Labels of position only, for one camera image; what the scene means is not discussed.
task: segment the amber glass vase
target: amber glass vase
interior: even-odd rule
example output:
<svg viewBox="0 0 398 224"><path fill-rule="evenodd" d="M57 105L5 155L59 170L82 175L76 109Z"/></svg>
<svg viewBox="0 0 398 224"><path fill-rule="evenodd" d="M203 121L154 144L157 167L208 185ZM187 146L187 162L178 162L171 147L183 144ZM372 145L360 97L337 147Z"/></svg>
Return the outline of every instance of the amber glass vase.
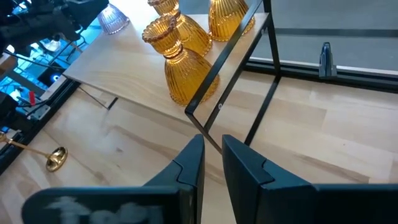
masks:
<svg viewBox="0 0 398 224"><path fill-rule="evenodd" d="M142 39L166 58L164 69L171 98L180 105L187 105L210 71L210 63L183 47L174 16L161 16L151 22L142 33ZM215 92L219 82L217 75L202 102Z"/></svg>
<svg viewBox="0 0 398 224"><path fill-rule="evenodd" d="M213 40L228 41L248 11L244 0L210 0L209 29ZM244 30L247 33L254 25L254 17Z"/></svg>
<svg viewBox="0 0 398 224"><path fill-rule="evenodd" d="M177 30L180 33L182 44L201 56L211 48L211 38L205 30L191 17L181 14L178 9L178 0L148 0L160 16L170 15L177 19Z"/></svg>

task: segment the clear glass vase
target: clear glass vase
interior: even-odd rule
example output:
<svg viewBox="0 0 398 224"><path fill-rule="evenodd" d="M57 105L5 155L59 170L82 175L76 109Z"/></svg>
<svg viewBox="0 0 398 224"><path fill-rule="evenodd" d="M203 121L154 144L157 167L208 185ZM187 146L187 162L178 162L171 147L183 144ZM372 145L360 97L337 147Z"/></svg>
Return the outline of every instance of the clear glass vase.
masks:
<svg viewBox="0 0 398 224"><path fill-rule="evenodd" d="M211 38L205 30L191 17L181 14L178 0L148 0L160 15L170 15L177 19L177 29L185 48L193 50L201 56L211 48Z"/></svg>
<svg viewBox="0 0 398 224"><path fill-rule="evenodd" d="M130 23L129 18L112 4L108 4L108 6L98 14L97 19L104 33L109 35L121 31Z"/></svg>
<svg viewBox="0 0 398 224"><path fill-rule="evenodd" d="M228 41L248 11L244 0L210 0L209 29L213 40ZM254 17L244 30L247 33L254 25Z"/></svg>
<svg viewBox="0 0 398 224"><path fill-rule="evenodd" d="M151 22L142 33L142 39L166 58L165 75L171 98L180 105L187 105L210 71L210 63L183 47L174 16L161 16ZM217 75L202 102L216 91L219 82Z"/></svg>

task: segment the wooden shelf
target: wooden shelf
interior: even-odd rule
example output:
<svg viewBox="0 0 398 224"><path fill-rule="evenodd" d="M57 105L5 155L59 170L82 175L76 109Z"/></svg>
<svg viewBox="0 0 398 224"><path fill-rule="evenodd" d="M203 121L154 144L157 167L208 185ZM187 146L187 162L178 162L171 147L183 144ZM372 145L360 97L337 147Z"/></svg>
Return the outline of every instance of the wooden shelf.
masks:
<svg viewBox="0 0 398 224"><path fill-rule="evenodd" d="M143 7L143 11L150 11L145 6L140 7ZM169 96L164 75L165 59L141 38L146 25L157 17L156 14L148 13L149 16L141 19L135 19L135 16L131 19L131 24L120 33L101 34L65 71L65 75L114 96L189 122L184 114L185 107L174 103ZM207 14L189 16L208 30ZM221 83L216 93L195 112L201 122L207 119L215 107L255 36L261 31L267 16L268 13L265 12L255 14L255 26L240 38L225 61L219 72ZM225 45L226 42L213 41L205 58L214 63Z"/></svg>

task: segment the wooden floor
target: wooden floor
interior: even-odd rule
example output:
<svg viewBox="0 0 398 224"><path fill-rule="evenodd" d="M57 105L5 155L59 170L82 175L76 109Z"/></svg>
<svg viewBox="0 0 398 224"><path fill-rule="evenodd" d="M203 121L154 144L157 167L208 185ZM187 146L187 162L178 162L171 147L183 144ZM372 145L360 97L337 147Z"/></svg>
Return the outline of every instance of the wooden floor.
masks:
<svg viewBox="0 0 398 224"><path fill-rule="evenodd" d="M211 129L218 142L222 134L244 140L272 80L255 73L238 80ZM397 127L397 95L283 78L251 146L310 182L398 182ZM22 152L0 176L0 223L21 223L24 200L40 189L142 185L196 133L123 100L107 111L78 90L30 144L47 152L65 146L70 157L51 174L44 158ZM234 223L221 156L209 144L202 223Z"/></svg>

